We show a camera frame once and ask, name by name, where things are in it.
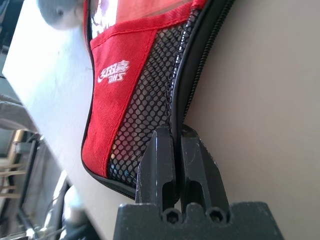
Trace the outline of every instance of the red bag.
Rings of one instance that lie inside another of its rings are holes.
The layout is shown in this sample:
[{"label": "red bag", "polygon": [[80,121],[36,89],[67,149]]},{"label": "red bag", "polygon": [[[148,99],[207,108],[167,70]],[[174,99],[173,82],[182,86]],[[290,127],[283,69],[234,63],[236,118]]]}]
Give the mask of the red bag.
[{"label": "red bag", "polygon": [[170,126],[173,140],[179,139],[204,60],[232,1],[181,2],[167,0],[126,14],[119,0],[112,26],[97,23],[85,2],[94,84],[82,161],[95,179],[131,198],[154,130]]}]

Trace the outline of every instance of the gray object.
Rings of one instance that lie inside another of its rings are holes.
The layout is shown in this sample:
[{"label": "gray object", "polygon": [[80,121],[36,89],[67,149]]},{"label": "gray object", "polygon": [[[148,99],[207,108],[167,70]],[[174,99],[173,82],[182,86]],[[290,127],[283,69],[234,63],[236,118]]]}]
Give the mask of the gray object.
[{"label": "gray object", "polygon": [[0,129],[38,132],[21,102],[3,94],[0,94]]},{"label": "gray object", "polygon": [[37,0],[45,22],[55,29],[65,30],[83,23],[84,0]]}]

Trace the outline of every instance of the red fabric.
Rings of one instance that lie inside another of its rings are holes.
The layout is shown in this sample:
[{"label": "red fabric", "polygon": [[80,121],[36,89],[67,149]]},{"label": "red fabric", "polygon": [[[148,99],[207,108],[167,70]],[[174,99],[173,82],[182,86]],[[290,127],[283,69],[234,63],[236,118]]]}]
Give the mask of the red fabric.
[{"label": "red fabric", "polygon": [[[91,40],[94,92],[82,159],[93,173],[107,177],[114,138],[157,31],[187,21],[191,9],[204,3],[194,0],[158,16],[118,23]],[[124,64],[127,68],[116,76],[117,68]]]}]

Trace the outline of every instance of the white table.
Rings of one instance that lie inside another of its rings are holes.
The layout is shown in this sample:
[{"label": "white table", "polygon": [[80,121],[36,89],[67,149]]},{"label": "white table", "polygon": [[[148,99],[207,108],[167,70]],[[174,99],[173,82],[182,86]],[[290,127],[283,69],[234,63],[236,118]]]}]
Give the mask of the white table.
[{"label": "white table", "polygon": [[[286,239],[320,239],[320,1],[238,0],[186,123],[219,165],[230,202],[267,202]],[[101,237],[131,201],[96,182],[80,148],[92,94],[82,29],[59,32],[26,0],[3,70]]]}]

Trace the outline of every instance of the chair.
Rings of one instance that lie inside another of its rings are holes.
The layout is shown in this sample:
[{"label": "chair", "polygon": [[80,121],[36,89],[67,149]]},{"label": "chair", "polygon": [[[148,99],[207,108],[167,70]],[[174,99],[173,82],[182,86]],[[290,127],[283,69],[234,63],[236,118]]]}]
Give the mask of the chair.
[{"label": "chair", "polygon": [[24,166],[23,163],[9,164],[6,166],[0,166],[0,198],[18,199],[20,194],[3,192],[7,190],[15,190],[16,186],[8,185],[7,177],[14,175],[25,174],[25,170],[11,170]]}]

